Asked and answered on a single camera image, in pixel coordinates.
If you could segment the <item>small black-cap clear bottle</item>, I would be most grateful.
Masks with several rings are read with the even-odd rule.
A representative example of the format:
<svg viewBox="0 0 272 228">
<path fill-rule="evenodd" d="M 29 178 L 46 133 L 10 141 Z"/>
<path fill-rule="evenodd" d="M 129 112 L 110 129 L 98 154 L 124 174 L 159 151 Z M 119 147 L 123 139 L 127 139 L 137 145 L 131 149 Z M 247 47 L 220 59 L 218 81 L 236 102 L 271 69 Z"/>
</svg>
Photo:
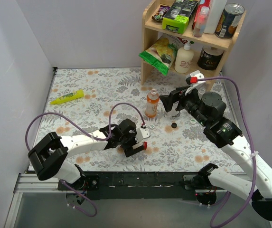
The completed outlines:
<svg viewBox="0 0 272 228">
<path fill-rule="evenodd" d="M 176 118 L 180 116 L 180 111 L 177 111 L 176 108 L 178 106 L 178 102 L 175 102 L 172 106 L 171 111 L 165 112 L 165 116 L 168 118 Z"/>
</svg>

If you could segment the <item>red-cap clear bottle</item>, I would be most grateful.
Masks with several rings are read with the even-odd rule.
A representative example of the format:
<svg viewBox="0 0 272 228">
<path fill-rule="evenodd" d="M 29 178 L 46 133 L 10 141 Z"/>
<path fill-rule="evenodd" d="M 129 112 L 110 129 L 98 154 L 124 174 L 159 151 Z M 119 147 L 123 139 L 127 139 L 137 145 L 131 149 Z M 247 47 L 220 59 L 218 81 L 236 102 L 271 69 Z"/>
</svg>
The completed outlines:
<svg viewBox="0 0 272 228">
<path fill-rule="evenodd" d="M 121 145 L 118 147 L 118 151 L 125 153 L 125 155 L 132 156 L 147 149 L 147 142 L 135 143 L 134 145 Z"/>
</svg>

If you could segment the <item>clear green-label water bottle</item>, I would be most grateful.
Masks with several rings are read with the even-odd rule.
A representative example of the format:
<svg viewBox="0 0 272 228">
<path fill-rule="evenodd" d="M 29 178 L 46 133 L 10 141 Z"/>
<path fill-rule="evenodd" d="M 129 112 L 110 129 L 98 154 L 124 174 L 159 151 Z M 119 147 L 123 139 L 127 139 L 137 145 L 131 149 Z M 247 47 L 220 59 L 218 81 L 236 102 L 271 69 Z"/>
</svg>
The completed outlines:
<svg viewBox="0 0 272 228">
<path fill-rule="evenodd" d="M 198 93 L 203 95 L 206 92 L 206 89 L 204 87 L 199 88 Z"/>
</svg>

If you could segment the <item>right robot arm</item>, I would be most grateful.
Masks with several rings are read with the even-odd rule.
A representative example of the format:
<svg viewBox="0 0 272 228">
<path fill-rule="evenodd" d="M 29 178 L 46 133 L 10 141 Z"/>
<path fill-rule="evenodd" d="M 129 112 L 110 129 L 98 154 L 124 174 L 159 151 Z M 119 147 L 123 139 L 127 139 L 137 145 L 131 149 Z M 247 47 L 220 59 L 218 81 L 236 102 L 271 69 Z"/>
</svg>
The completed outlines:
<svg viewBox="0 0 272 228">
<path fill-rule="evenodd" d="M 250 144 L 242 131 L 224 116 L 226 104 L 221 95 L 206 92 L 199 96 L 197 89 L 179 87 L 169 95 L 160 96 L 160 100 L 166 113 L 185 109 L 204 127 L 206 138 L 229 155 L 248 177 L 252 178 L 253 170 L 256 170 L 256 177 L 252 181 L 246 181 L 209 163 L 189 183 L 204 189 L 214 185 L 242 199 L 247 199 L 253 188 L 250 199 L 253 209 L 262 218 L 272 221 L 272 168 L 257 152 L 251 152 Z"/>
</svg>

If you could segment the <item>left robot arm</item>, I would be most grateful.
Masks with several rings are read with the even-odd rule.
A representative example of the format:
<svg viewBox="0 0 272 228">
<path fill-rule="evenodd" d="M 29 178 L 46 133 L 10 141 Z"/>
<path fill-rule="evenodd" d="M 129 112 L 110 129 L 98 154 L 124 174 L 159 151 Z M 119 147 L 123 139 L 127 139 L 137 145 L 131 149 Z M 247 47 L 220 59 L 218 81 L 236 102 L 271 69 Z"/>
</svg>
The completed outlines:
<svg viewBox="0 0 272 228">
<path fill-rule="evenodd" d="M 136 127 L 130 119 L 100 128 L 89 135 L 59 136 L 51 132 L 30 150 L 28 158 L 40 181 L 57 178 L 66 181 L 74 190 L 80 190 L 85 184 L 84 174 L 66 158 L 117 146 L 123 149 L 126 157 L 130 157 L 147 148 L 146 139 L 150 136 L 147 127 Z"/>
</svg>

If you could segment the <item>orange drink bottle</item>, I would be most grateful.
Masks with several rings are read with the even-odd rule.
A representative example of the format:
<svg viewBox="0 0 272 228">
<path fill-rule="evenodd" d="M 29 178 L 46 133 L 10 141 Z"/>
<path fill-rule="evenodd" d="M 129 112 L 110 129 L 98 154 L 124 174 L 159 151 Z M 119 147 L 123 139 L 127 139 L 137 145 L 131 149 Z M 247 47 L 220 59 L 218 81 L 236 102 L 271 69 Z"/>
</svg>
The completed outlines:
<svg viewBox="0 0 272 228">
<path fill-rule="evenodd" d="M 157 114 L 157 108 L 159 103 L 159 94 L 156 89 L 151 89 L 150 92 L 147 94 L 147 103 L 145 114 L 149 118 L 153 118 Z"/>
</svg>

